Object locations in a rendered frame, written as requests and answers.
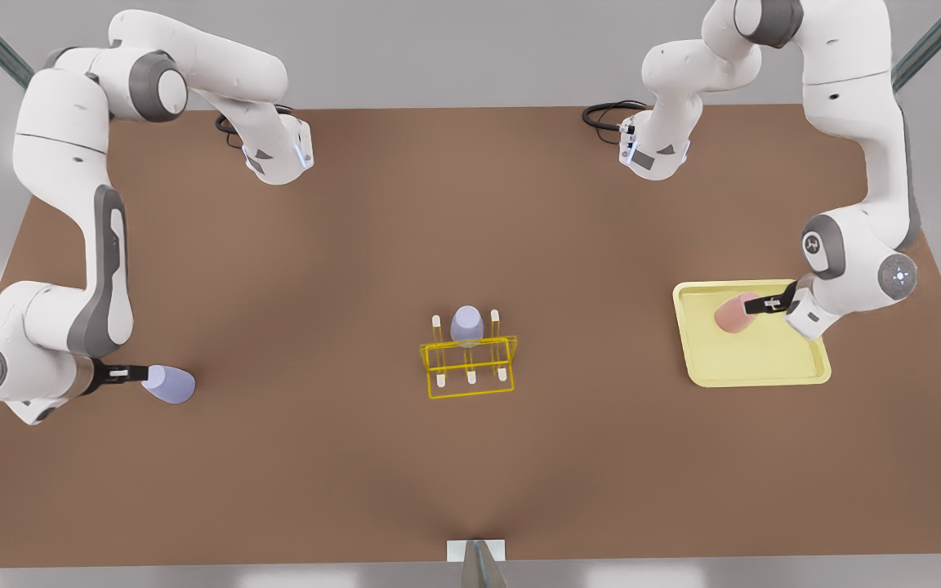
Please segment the pink cup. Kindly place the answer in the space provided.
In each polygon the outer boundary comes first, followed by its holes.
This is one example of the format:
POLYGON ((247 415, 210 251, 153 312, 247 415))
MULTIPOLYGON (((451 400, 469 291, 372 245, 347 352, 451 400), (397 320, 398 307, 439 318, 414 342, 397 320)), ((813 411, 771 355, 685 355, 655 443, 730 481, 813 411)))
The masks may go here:
POLYGON ((747 312, 746 303, 756 298, 757 295, 754 292, 743 292, 718 306, 714 313, 717 327, 732 334, 746 330, 756 320, 755 315, 747 312))

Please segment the lavender cup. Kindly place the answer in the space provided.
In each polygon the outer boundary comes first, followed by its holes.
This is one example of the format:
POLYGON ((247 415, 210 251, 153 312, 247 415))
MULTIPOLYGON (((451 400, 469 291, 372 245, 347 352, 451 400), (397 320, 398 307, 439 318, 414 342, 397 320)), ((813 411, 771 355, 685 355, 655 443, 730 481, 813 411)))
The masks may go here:
POLYGON ((171 405, 188 401, 197 388, 197 383, 189 372, 163 365, 149 366, 147 377, 141 384, 153 397, 171 405))
POLYGON ((464 349, 470 349, 484 338, 484 319, 473 305, 464 305, 455 312, 449 337, 464 349))

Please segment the yellow tray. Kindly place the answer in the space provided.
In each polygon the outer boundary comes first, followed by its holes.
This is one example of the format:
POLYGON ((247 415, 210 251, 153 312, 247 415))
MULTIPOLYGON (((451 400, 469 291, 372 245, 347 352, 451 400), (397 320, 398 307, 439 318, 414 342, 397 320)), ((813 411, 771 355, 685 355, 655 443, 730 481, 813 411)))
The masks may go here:
POLYGON ((725 332, 714 313, 736 295, 778 295, 789 279, 686 282, 675 286, 677 327, 688 376, 710 388, 817 385, 832 375, 822 340, 807 340, 781 315, 761 314, 741 332, 725 332))

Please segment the silver frame post with foot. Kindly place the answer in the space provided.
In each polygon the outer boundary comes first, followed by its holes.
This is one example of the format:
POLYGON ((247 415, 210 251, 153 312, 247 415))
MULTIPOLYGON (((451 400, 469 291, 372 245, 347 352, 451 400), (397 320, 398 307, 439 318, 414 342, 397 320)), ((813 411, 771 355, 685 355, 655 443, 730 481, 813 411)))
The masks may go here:
POLYGON ((447 562, 461 563, 460 588, 507 588, 499 566, 504 561, 503 539, 447 541, 447 562))

